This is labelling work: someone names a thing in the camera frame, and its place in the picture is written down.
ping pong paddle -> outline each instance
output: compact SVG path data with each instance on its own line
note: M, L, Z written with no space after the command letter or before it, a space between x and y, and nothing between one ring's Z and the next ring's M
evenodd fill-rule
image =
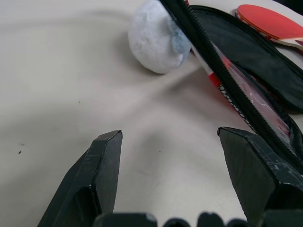
M303 27L291 19L255 5L240 5L235 16L268 40L303 51Z

white tablecloth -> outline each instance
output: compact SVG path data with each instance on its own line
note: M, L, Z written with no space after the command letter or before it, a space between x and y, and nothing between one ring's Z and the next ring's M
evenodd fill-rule
M202 211L245 218L218 126L250 130L191 56L158 76L131 55L142 0L0 1L0 223L37 226L62 178L100 134L123 130L116 212L196 225ZM195 0L231 12L271 0ZM281 50L299 66L303 57ZM303 127L303 118L294 117Z

black zipper pouch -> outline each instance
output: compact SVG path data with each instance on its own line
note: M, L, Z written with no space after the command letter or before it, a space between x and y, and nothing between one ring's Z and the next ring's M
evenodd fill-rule
M219 79L219 89L272 150L303 175L303 136L272 94L303 113L303 71L268 40L222 11L160 0Z

zipper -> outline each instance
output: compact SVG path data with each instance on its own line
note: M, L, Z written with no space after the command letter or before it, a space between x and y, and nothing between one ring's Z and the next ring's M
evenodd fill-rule
M160 2L191 41L199 55L203 57L218 79L224 84L258 134L281 158L288 161L303 174L303 163L300 158L279 138L233 79L192 8L184 0L160 0Z

white pom-pom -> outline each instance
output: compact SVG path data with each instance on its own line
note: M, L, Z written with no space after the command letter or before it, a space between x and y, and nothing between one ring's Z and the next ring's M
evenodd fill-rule
M158 0L148 0L136 12L128 30L128 40L135 58L146 68L168 73L182 62L182 54L172 48L169 17Z

